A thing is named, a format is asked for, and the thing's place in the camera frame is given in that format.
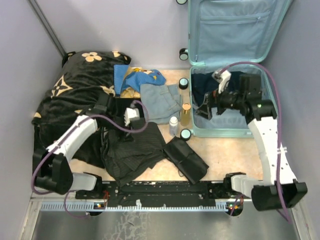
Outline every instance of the black bag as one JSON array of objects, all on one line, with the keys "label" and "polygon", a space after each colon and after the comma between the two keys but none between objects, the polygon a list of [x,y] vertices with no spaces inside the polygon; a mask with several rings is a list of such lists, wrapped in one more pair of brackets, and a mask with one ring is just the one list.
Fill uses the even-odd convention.
[{"label": "black bag", "polygon": [[199,182],[206,174],[209,166],[181,138],[174,137],[163,149],[168,160],[183,173],[192,183]]}]

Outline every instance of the bottle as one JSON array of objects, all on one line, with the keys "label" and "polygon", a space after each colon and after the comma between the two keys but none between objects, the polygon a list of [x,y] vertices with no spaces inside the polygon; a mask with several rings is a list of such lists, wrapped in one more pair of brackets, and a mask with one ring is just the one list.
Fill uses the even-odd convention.
[{"label": "bottle", "polygon": [[175,136],[178,133],[178,118],[172,116],[169,122],[169,133],[171,136]]},{"label": "bottle", "polygon": [[181,125],[187,126],[190,122],[190,109],[191,105],[189,103],[185,103],[182,105],[182,113],[181,113]]}]

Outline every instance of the gray floor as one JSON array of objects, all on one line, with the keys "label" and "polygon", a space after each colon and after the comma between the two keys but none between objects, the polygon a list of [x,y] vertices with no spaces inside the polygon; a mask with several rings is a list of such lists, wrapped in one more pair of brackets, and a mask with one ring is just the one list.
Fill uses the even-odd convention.
[{"label": "gray floor", "polygon": [[77,219],[41,211],[32,240],[298,240],[276,211],[244,203],[239,216],[224,212],[103,212]]}]

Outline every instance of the white bottle cap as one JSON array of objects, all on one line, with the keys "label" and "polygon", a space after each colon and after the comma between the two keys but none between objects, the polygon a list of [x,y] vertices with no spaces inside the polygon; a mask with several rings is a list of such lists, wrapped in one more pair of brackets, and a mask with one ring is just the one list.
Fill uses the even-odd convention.
[{"label": "white bottle cap", "polygon": [[177,123],[178,123],[178,118],[177,118],[176,116],[172,116],[172,117],[170,118],[170,123],[171,123],[171,124],[177,124]]}]

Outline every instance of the light blue suitcase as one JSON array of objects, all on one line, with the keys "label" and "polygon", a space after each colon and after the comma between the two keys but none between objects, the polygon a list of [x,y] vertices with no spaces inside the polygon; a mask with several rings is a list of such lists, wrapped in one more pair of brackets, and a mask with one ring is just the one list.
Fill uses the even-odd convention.
[{"label": "light blue suitcase", "polygon": [[[228,64],[262,62],[268,55],[281,22],[292,0],[189,0],[188,49],[180,51],[180,59],[189,59],[189,89],[192,103],[192,74],[210,73]],[[229,71],[261,75],[262,98],[275,99],[267,74],[253,65],[237,65]],[[237,110],[227,110],[207,120],[192,108],[192,132],[198,137],[252,137],[245,117]]]}]

